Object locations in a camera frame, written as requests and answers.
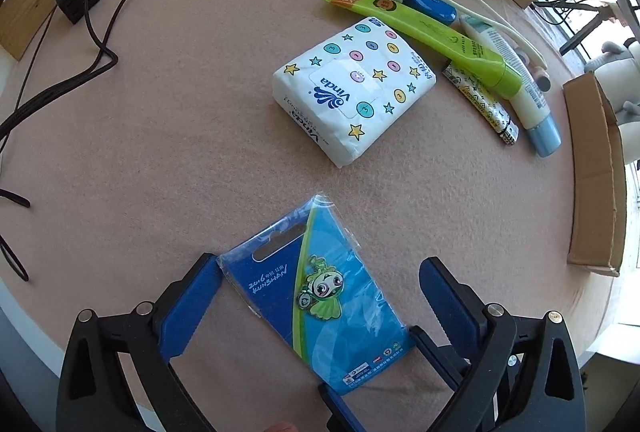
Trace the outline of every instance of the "cable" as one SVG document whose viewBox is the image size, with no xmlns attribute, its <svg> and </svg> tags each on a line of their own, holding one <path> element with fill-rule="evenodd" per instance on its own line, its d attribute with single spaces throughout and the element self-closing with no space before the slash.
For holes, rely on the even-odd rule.
<svg viewBox="0 0 640 432">
<path fill-rule="evenodd" d="M 582 4 L 584 2 L 588 2 L 589 0 L 549 0 L 548 4 L 545 4 L 545 8 L 551 8 L 553 9 L 553 11 L 556 13 L 556 15 L 558 15 L 560 17 L 560 20 L 557 22 L 554 22 L 552 20 L 548 20 L 547 18 L 543 17 L 542 14 L 540 14 L 540 11 L 538 11 L 537 8 L 532 8 L 533 11 L 535 12 L 535 14 L 537 14 L 540 19 L 543 22 L 546 22 L 549 25 L 552 26 L 559 26 L 561 24 L 564 24 L 567 20 L 567 18 L 569 17 L 569 14 L 571 14 L 572 11 L 575 11 L 575 9 L 571 9 L 568 7 L 562 7 L 566 4 Z"/>
<path fill-rule="evenodd" d="M 29 74 L 31 73 L 31 68 L 35 61 L 36 54 L 38 53 L 38 50 L 42 45 L 44 35 L 47 33 L 47 30 L 49 29 L 51 19 L 53 18 L 53 13 L 55 12 L 54 10 L 49 17 L 44 33 L 42 33 L 42 36 L 40 37 L 40 41 L 36 46 L 36 50 L 33 53 L 33 57 L 31 58 L 31 62 L 27 70 L 27 74 L 25 75 L 24 81 L 22 82 L 22 87 L 20 88 L 20 94 L 18 94 L 18 101 L 16 102 L 16 107 L 14 109 L 14 112 L 6 120 L 4 120 L 4 122 L 2 122 L 2 125 L 0 125 L 0 139 L 4 139 L 4 142 L 2 144 L 2 149 L 4 149 L 4 145 L 6 144 L 11 131 L 15 127 L 20 125 L 20 123 L 22 123 L 30 115 L 37 112 L 38 110 L 48 105 L 52 101 L 56 100 L 57 98 L 61 97 L 62 95 L 65 95 L 67 92 L 71 92 L 73 89 L 78 88 L 79 86 L 96 78 L 97 76 L 100 76 L 102 73 L 106 72 L 107 70 L 109 70 L 110 68 L 112 68 L 118 63 L 118 56 L 109 47 L 107 47 L 107 41 L 109 40 L 109 36 L 111 35 L 111 30 L 113 30 L 113 25 L 116 21 L 116 18 L 118 17 L 118 14 L 120 14 L 122 7 L 127 0 L 120 0 L 120 3 L 118 4 L 118 6 L 116 7 L 116 10 L 113 12 L 113 15 L 111 16 L 111 20 L 109 22 L 107 30 L 104 33 L 104 37 L 102 40 L 100 40 L 100 38 L 98 38 L 98 36 L 95 34 L 94 27 L 91 24 L 91 18 L 89 16 L 88 1 L 89 0 L 84 0 L 84 21 L 86 23 L 86 28 L 89 31 L 89 35 L 91 36 L 91 40 L 98 47 L 98 49 L 100 49 L 98 52 L 98 55 L 95 57 L 94 63 L 92 63 L 89 67 L 84 69 L 82 72 L 76 74 L 75 76 L 72 76 L 71 78 L 67 78 L 55 85 L 50 86 L 49 88 L 46 88 L 39 94 L 36 94 L 27 102 L 25 102 L 24 105 L 18 106 L 20 104 L 20 99 L 22 98 L 22 92 L 24 91 L 24 88 L 26 86 L 27 79 L 29 78 Z M 104 55 L 107 55 L 111 61 L 108 63 L 105 63 L 103 66 L 99 68 L 96 68 Z M 13 201 L 14 203 L 18 203 L 27 208 L 30 207 L 30 203 L 28 202 L 27 199 L 21 197 L 20 195 L 16 195 L 15 193 L 7 192 L 6 190 L 0 190 L 0 197 L 6 197 L 7 199 Z M 4 259 L 8 262 L 9 266 L 11 266 L 11 268 L 15 271 L 15 273 L 25 282 L 29 281 L 29 275 L 26 269 L 24 268 L 24 266 L 22 265 L 18 257 L 15 255 L 11 247 L 4 240 L 2 235 L 0 235 L 0 251 L 2 251 L 2 254 L 4 255 Z"/>
<path fill-rule="evenodd" d="M 22 86 L 20 87 L 20 92 L 18 92 L 18 99 L 15 100 L 14 112 L 16 110 L 18 110 L 18 107 L 20 106 L 20 100 L 22 99 L 22 93 L 24 92 L 24 88 L 27 85 L 27 80 L 29 79 L 29 75 L 31 74 L 31 68 L 33 67 L 33 62 L 36 61 L 36 56 L 38 55 L 38 51 L 40 50 L 40 46 L 42 45 L 42 42 L 44 41 L 44 37 L 47 34 L 47 31 L 49 31 L 49 26 L 51 24 L 51 21 L 53 20 L 53 14 L 55 12 L 56 12 L 56 8 L 53 8 L 53 11 L 49 15 L 49 20 L 47 20 L 47 25 L 45 25 L 44 31 L 42 31 L 42 36 L 40 37 L 40 40 L 38 41 L 38 45 L 36 46 L 36 50 L 33 52 L 33 56 L 31 57 L 31 62 L 29 62 L 29 67 L 27 68 L 27 74 L 24 75 L 24 79 L 22 80 Z M 6 137 L 4 138 L 4 141 L 2 142 L 2 146 L 0 147 L 0 154 L 2 154 L 2 151 L 4 150 L 4 147 L 6 146 L 6 142 L 7 141 L 9 141 L 9 134 L 6 135 Z"/>
</svg>

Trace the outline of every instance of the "plastic blister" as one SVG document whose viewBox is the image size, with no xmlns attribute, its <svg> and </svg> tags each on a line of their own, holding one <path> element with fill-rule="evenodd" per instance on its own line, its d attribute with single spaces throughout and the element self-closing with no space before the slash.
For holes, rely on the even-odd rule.
<svg viewBox="0 0 640 432">
<path fill-rule="evenodd" d="M 339 394 L 412 346 L 357 252 L 320 193 L 218 258 L 252 310 Z"/>
</svg>

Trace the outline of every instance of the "pink felt surface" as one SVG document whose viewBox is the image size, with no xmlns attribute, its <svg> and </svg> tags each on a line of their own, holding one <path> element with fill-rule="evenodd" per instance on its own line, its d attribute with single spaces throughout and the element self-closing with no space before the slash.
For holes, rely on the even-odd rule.
<svg viewBox="0 0 640 432">
<path fill-rule="evenodd" d="M 98 33 L 118 1 L 92 9 Z M 559 151 L 537 158 L 524 132 L 506 147 L 438 75 L 363 157 L 338 170 L 273 101 L 271 75 L 357 15 L 321 0 L 130 0 L 110 40 L 120 63 L 12 134 L 0 187 L 33 208 L 1 202 L 2 235 L 32 281 L 4 262 L 2 279 L 65 347 L 84 307 L 109 315 L 154 300 L 202 252 L 231 248 L 323 190 L 405 323 L 446 342 L 418 288 L 420 262 L 438 255 L 486 302 L 524 316 L 562 312 L 579 354 L 595 337 L 610 279 L 566 264 L 574 172 L 560 86 L 571 75 L 512 2 L 487 1 L 548 60 Z M 409 42 L 440 69 L 441 58 Z M 3 118 L 34 45 L 2 96 Z M 26 97 L 95 52 L 84 25 L 56 13 Z M 229 285 L 174 365 L 221 432 L 260 432 L 283 419 L 324 430 L 318 380 Z M 346 399 L 369 432 L 418 431 L 449 396 L 414 351 Z"/>
</svg>

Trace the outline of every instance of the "cartoon pin badge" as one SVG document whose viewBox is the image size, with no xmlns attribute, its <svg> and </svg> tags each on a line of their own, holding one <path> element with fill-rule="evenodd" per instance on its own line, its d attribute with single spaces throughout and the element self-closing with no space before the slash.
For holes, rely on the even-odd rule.
<svg viewBox="0 0 640 432">
<path fill-rule="evenodd" d="M 334 266 L 327 266 L 324 257 L 312 255 L 309 264 L 314 272 L 306 277 L 306 285 L 298 295 L 298 307 L 308 309 L 309 313 L 321 320 L 340 318 L 342 308 L 338 302 L 338 295 L 344 287 L 342 273 Z"/>
</svg>

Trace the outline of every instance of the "cardboard box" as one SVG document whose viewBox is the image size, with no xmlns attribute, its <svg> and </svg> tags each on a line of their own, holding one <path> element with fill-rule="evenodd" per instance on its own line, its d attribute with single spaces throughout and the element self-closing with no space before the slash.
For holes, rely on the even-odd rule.
<svg viewBox="0 0 640 432">
<path fill-rule="evenodd" d="M 618 276 L 626 232 L 626 178 L 616 115 L 592 72 L 564 85 L 574 146 L 574 228 L 567 262 Z"/>
</svg>

